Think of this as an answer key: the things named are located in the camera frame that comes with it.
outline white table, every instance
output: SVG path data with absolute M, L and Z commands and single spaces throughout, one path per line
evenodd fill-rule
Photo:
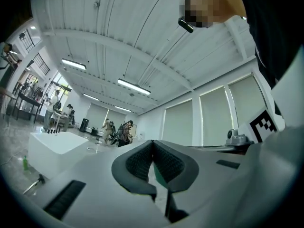
M 28 143 L 29 164 L 49 179 L 83 159 L 89 146 L 87 139 L 70 132 L 31 133 Z
M 53 116 L 54 116 L 55 119 L 57 118 L 57 123 L 56 123 L 56 127 L 55 127 L 55 131 L 56 131 L 56 129 L 57 129 L 57 127 L 58 127 L 59 120 L 60 120 L 61 118 L 62 118 L 62 119 L 68 118 L 68 115 L 63 115 L 63 114 L 54 112 L 54 113 L 53 113 Z

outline fluorescent light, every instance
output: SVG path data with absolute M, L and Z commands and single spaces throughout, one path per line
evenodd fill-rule
M 134 85 L 134 84 L 131 84 L 131 83 L 127 82 L 127 81 L 124 81 L 124 80 L 122 80 L 122 79 L 119 79 L 117 82 L 118 82 L 119 84 L 121 84 L 121 85 L 127 86 L 127 87 L 129 87 L 129 88 L 131 88 L 131 89 L 137 90 L 137 91 L 139 91 L 139 92 L 141 92 L 141 93 L 144 93 L 144 94 L 146 94 L 146 95 L 151 94 L 150 91 L 145 90 L 145 89 L 143 89 L 143 88 L 140 88 L 140 87 L 138 87 L 138 86 L 136 86 L 136 85 Z
M 124 109 L 124 108 L 121 108 L 119 106 L 115 106 L 117 109 L 120 109 L 120 110 L 123 110 L 123 111 L 126 111 L 126 112 L 131 112 L 130 110 L 127 110 L 127 109 Z
M 93 100 L 99 101 L 97 98 L 92 97 L 92 96 L 89 96 L 89 95 L 87 95 L 87 94 L 84 94 L 84 96 L 89 97 L 89 98 L 91 98 L 91 99 L 93 99 Z
M 70 65 L 70 66 L 73 66 L 73 67 L 78 67 L 82 70 L 86 70 L 86 66 L 81 64 L 81 63 L 76 63 L 76 62 L 72 62 L 70 60 L 66 60 L 66 59 L 61 59 L 61 61 L 64 63 L 64 64 L 67 64 L 67 65 Z

